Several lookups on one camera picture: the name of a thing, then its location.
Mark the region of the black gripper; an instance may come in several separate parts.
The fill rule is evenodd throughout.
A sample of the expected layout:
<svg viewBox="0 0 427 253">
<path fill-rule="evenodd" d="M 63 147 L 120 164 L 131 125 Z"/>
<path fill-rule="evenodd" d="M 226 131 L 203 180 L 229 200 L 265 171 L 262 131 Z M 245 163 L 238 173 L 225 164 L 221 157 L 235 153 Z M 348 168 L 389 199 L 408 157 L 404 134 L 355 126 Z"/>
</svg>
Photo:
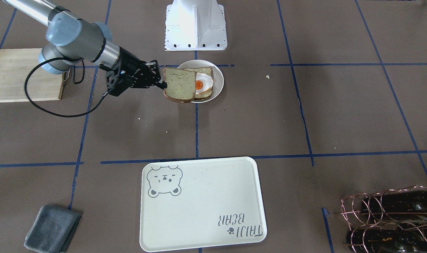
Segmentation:
<svg viewBox="0 0 427 253">
<path fill-rule="evenodd" d="M 167 83 L 160 80 L 157 60 L 145 62 L 128 50 L 120 48 L 119 88 L 144 88 L 157 86 L 166 89 Z"/>
</svg>

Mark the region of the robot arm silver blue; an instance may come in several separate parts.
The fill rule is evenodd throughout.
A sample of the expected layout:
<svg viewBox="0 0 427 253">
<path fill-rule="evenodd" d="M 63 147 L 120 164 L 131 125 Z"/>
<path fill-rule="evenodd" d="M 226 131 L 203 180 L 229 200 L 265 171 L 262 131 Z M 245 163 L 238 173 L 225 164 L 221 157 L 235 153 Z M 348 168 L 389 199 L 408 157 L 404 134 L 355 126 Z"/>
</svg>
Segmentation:
<svg viewBox="0 0 427 253">
<path fill-rule="evenodd" d="M 112 42 L 111 32 L 101 23 L 88 23 L 51 0 L 7 0 L 6 4 L 47 27 L 48 45 L 40 61 L 56 59 L 46 70 L 63 73 L 72 64 L 87 60 L 106 71 L 108 91 L 118 96 L 128 88 L 167 88 L 157 61 L 144 62 Z"/>
</svg>

